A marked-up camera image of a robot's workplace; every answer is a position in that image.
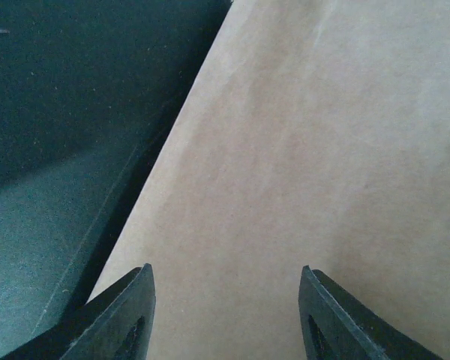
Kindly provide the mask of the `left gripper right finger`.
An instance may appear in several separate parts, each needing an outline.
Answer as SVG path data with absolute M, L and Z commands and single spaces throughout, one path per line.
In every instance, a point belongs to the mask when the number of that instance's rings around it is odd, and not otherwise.
M 440 358 L 307 265 L 301 271 L 298 306 L 308 359 Z

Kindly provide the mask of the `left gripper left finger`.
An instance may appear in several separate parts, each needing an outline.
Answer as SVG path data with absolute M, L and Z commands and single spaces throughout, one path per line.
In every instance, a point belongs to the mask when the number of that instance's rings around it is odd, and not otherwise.
M 146 263 L 129 271 L 67 319 L 3 359 L 145 359 L 155 315 Z

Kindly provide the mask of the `brown paper bag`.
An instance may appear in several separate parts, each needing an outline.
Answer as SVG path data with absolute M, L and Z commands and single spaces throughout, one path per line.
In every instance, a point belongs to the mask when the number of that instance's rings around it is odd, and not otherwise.
M 450 1 L 235 1 L 94 288 L 150 359 L 304 359 L 302 268 L 450 359 Z

